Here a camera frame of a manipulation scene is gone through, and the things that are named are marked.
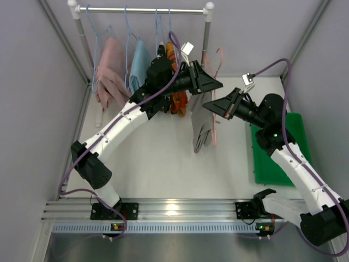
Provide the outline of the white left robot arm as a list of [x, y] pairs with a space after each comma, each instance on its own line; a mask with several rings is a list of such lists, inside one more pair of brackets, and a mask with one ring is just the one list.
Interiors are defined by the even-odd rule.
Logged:
[[174, 70], [168, 58], [155, 58], [146, 71], [144, 84], [114, 119], [85, 142], [72, 144], [74, 169], [91, 186], [101, 204], [120, 211], [122, 200], [111, 184], [112, 171], [105, 165], [111, 153], [136, 128], [159, 111], [168, 110], [170, 95], [181, 91], [189, 91], [192, 95], [207, 94], [222, 87], [223, 84], [206, 73], [198, 61], [182, 62]]

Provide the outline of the orange camouflage trousers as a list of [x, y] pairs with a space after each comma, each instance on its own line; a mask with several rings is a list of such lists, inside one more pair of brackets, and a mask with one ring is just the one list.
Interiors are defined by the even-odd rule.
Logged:
[[[166, 57], [171, 61], [171, 66], [175, 72], [177, 69], [176, 55], [173, 44], [168, 41], [166, 43]], [[186, 105], [188, 97], [185, 91], [177, 92], [171, 95], [170, 113], [183, 117], [186, 114]]]

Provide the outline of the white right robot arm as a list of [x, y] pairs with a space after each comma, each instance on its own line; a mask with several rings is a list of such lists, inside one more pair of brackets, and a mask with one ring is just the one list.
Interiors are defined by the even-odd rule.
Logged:
[[299, 206], [275, 190], [265, 189], [251, 200], [256, 217], [281, 217], [295, 225], [314, 246], [348, 233], [348, 201], [325, 184], [285, 128], [286, 108], [280, 95], [267, 94], [256, 105], [248, 94], [235, 88], [203, 107], [226, 120], [237, 117], [257, 126], [259, 147], [284, 171], [306, 204]]

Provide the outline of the blue hanger of orange trousers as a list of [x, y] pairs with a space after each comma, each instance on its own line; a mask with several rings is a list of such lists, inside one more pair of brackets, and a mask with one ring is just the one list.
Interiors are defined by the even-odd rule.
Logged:
[[[169, 33], [171, 33], [172, 32], [172, 15], [171, 15], [170, 8], [168, 13], [169, 13]], [[176, 62], [176, 68], [178, 69], [178, 66], [180, 66], [180, 62], [178, 61], [178, 56], [179, 56], [178, 46], [173, 43], [171, 36], [169, 36], [169, 41], [172, 43], [172, 46], [173, 46], [173, 54]]]

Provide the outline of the grey trousers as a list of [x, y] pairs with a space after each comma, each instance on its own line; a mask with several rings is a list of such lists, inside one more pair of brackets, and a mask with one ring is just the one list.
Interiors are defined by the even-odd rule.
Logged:
[[193, 95], [188, 101], [187, 108], [191, 112], [194, 153], [198, 153], [202, 146], [209, 146], [212, 142], [213, 113], [203, 107], [203, 104], [211, 101], [210, 92]]

